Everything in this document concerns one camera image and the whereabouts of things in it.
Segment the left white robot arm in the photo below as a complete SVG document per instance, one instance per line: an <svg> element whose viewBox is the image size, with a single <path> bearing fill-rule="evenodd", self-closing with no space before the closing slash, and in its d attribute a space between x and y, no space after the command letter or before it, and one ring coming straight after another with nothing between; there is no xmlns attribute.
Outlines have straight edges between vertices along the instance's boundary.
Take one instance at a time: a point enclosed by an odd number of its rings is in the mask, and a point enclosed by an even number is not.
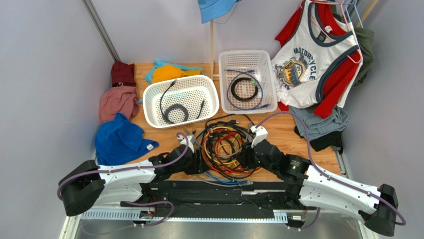
<svg viewBox="0 0 424 239"><path fill-rule="evenodd" d="M198 149L181 144L171 152L126 165L98 165L87 160L58 183L58 198L67 216L80 215L93 206L136 202L147 193L143 184L169 179L173 174L202 174L210 168Z"/></svg>

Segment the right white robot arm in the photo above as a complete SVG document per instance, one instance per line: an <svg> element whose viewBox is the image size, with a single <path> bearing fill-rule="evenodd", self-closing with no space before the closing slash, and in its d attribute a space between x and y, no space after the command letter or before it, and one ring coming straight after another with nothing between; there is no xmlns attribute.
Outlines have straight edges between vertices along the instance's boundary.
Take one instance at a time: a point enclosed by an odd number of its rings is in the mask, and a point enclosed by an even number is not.
<svg viewBox="0 0 424 239"><path fill-rule="evenodd" d="M303 157L284 154L263 140L245 143L236 160L246 169L263 168L288 185L283 203L289 209L328 209L350 216L383 236L395 233L398 199L395 189L361 184L312 165Z"/></svg>

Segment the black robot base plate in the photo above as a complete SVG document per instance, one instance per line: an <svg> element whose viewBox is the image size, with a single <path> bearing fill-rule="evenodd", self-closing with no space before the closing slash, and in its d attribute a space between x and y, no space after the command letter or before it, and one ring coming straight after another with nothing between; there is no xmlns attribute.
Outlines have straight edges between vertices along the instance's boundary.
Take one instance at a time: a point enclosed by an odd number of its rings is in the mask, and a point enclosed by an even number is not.
<svg viewBox="0 0 424 239"><path fill-rule="evenodd" d="M304 214L307 207L289 199L289 186L283 181L256 181L247 186L223 187L199 180L167 180L141 184L142 196L136 203L159 202L155 216L170 212L177 217L267 218L273 211Z"/></svg>

